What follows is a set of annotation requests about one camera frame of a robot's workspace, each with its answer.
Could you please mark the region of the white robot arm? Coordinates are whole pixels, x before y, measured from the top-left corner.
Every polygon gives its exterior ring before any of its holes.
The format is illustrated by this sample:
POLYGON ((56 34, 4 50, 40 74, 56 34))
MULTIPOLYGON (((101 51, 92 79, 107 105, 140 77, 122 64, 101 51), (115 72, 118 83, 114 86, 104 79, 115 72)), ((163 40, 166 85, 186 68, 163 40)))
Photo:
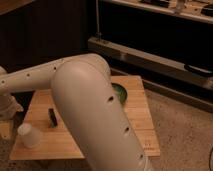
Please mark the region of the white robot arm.
POLYGON ((81 54, 0 76, 0 94, 49 89, 93 171, 154 171, 111 84, 103 57, 81 54))

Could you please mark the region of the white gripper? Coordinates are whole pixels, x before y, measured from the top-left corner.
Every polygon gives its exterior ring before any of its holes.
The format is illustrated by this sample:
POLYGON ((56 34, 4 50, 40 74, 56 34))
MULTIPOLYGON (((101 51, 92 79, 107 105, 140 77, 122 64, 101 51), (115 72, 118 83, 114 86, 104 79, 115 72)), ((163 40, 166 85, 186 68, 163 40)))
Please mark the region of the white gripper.
POLYGON ((23 107, 11 94, 0 95, 0 120, 12 119, 17 112, 23 112, 23 107))

